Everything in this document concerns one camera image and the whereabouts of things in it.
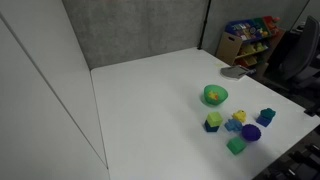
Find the yellow rubber toy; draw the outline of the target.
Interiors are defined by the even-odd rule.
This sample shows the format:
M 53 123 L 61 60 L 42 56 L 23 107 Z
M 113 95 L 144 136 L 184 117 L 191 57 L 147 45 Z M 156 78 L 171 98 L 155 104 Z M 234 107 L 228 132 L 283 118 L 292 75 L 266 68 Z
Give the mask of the yellow rubber toy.
M 243 110 L 238 110 L 237 112 L 235 112 L 232 117 L 235 120 L 240 121 L 241 123 L 244 123 L 246 121 L 246 112 Z

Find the yellow toy inside bowl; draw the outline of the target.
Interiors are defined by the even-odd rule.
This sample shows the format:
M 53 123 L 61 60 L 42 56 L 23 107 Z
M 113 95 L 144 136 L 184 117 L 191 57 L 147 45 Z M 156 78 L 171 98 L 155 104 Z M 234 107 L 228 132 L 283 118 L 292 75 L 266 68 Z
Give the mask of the yellow toy inside bowl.
M 208 96 L 211 98 L 211 99 L 213 99 L 213 100 L 219 100 L 219 96 L 218 96 L 218 93 L 216 93 L 216 92 L 213 92 L 213 91 L 210 91 L 209 93 L 208 93 Z

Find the green plastic bowl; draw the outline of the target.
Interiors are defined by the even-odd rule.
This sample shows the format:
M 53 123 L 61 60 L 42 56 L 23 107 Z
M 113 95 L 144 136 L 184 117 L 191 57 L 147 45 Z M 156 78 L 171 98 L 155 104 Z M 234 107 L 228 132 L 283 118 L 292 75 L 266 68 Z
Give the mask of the green plastic bowl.
M 204 87 L 203 96 L 208 104 L 218 106 L 228 98 L 228 91 L 222 86 L 210 84 Z

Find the blue rubber toy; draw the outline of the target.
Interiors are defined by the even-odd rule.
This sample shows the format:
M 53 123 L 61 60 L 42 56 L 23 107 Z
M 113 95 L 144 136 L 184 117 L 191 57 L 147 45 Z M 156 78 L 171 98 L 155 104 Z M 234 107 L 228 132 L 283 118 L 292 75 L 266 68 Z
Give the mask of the blue rubber toy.
M 242 123 L 240 121 L 238 121 L 238 120 L 235 120 L 235 119 L 229 119 L 224 124 L 224 126 L 228 131 L 235 131 L 235 132 L 239 132 L 243 128 Z

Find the wooden toy storage shelf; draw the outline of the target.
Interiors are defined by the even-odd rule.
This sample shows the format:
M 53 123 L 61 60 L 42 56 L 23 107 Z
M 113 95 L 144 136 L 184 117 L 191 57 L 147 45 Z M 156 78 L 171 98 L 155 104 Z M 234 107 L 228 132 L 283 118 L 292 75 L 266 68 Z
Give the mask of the wooden toy storage shelf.
M 255 69 L 255 78 L 262 77 L 285 33 L 277 26 L 279 21 L 279 17 L 263 16 L 228 22 L 215 56 L 228 65 Z

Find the teal rubber toy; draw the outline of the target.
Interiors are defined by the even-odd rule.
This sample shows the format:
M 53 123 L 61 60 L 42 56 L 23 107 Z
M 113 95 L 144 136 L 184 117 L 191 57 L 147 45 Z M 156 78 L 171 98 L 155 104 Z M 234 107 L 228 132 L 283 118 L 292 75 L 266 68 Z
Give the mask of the teal rubber toy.
M 260 111 L 260 115 L 264 118 L 272 119 L 276 115 L 276 112 L 271 108 L 266 108 Z

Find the black vertical pole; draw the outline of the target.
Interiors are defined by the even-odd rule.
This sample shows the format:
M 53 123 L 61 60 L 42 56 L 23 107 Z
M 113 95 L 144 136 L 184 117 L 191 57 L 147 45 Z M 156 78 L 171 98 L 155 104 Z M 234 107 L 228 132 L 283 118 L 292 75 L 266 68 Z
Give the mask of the black vertical pole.
M 211 8 L 211 3 L 212 3 L 212 0 L 208 0 L 205 16 L 204 16 L 204 20 L 203 20 L 203 26 L 202 26 L 202 29 L 201 29 L 201 34 L 200 34 L 199 42 L 198 42 L 198 45 L 197 45 L 197 49 L 198 50 L 202 49 L 203 38 L 204 38 L 204 33 L 205 33 L 205 30 L 206 30 L 206 26 L 207 26 L 208 16 L 209 16 L 210 8 Z

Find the lime green cube block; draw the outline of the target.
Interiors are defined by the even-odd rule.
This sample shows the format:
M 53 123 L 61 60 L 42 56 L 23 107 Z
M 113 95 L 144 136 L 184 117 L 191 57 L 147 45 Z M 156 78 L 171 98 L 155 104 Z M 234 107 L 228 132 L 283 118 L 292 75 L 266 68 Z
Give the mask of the lime green cube block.
M 219 112 L 211 112 L 207 115 L 206 121 L 210 127 L 220 126 L 223 119 Z

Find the grey cloth on table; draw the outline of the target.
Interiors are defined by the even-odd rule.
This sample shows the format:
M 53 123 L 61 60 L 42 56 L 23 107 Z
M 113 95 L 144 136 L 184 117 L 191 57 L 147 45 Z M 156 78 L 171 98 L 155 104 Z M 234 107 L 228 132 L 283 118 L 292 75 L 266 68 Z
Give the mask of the grey cloth on table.
M 224 67 L 220 69 L 222 77 L 232 80 L 239 80 L 245 76 L 249 70 L 241 65 Z

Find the purple spiky ball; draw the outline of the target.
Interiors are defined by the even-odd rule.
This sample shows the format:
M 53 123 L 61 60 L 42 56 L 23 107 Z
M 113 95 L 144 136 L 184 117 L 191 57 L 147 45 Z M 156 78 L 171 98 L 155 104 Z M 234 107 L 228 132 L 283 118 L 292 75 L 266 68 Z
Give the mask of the purple spiky ball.
M 242 128 L 242 137 L 247 141 L 257 141 L 261 138 L 261 131 L 257 126 L 247 124 Z

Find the blue cube block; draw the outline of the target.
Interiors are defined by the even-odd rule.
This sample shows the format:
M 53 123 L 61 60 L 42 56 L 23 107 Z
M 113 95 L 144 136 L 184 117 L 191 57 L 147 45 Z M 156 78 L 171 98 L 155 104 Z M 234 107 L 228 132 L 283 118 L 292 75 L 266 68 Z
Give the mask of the blue cube block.
M 272 122 L 272 120 L 263 116 L 259 116 L 256 122 L 264 127 L 267 127 Z

